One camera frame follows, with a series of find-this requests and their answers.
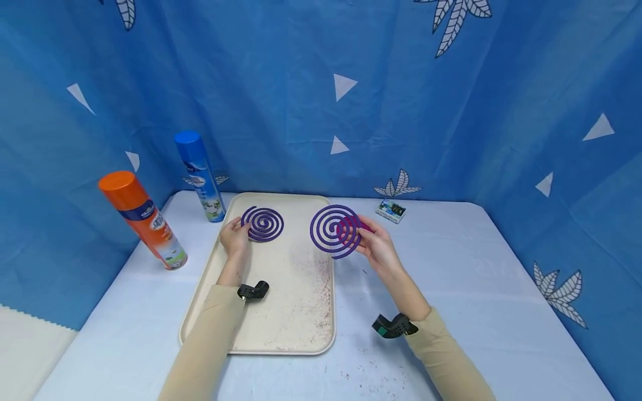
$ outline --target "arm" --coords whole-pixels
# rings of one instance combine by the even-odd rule
[[[236,218],[221,230],[227,262],[174,360],[160,392],[160,401],[210,401],[216,390],[245,306],[236,291],[249,253],[250,225],[241,228],[239,222],[240,218]]]
[[[362,239],[357,251],[368,258],[399,312],[419,329],[407,336],[406,341],[423,362],[444,401],[495,401],[490,386],[401,265],[386,230],[365,216],[359,218],[374,233],[359,229]]]

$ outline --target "blue spray can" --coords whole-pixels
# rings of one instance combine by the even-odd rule
[[[201,205],[203,205],[207,219],[212,223],[223,221],[226,211],[225,205],[218,192],[203,139],[194,131],[183,131],[174,136],[174,142],[183,164],[185,164],[191,184],[194,185]]]

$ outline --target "white fabric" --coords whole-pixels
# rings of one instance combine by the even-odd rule
[[[395,225],[375,215],[380,200],[331,201],[386,227],[406,269],[498,400],[612,400],[483,209],[399,201],[407,216]],[[164,271],[140,244],[36,400],[155,400],[220,229],[203,217],[193,192],[176,194],[164,215],[189,262]],[[438,399],[405,342],[371,329],[379,313],[392,318],[397,311],[365,258],[355,253],[337,261],[335,277],[337,337],[330,350],[317,357],[230,357],[218,400]]]
[[[30,401],[76,331],[0,305],[0,400]]]

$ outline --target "purple mosquito coil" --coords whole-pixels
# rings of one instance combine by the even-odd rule
[[[283,231],[283,218],[274,209],[250,207],[241,216],[241,226],[250,224],[248,236],[258,243],[266,243],[278,237]]]
[[[352,253],[361,242],[357,228],[362,227],[359,217],[349,207],[330,205],[319,210],[310,222],[310,238],[320,250],[336,253],[332,259],[341,259]]]

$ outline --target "black wrist device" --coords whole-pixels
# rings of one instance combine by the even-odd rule
[[[383,338],[397,338],[403,334],[409,336],[419,331],[417,326],[410,323],[410,319],[403,313],[395,316],[392,321],[379,315],[372,324],[372,328]]]
[[[247,284],[241,284],[236,293],[242,300],[260,300],[268,293],[270,285],[265,281],[259,281],[258,284],[254,287],[250,287]]]

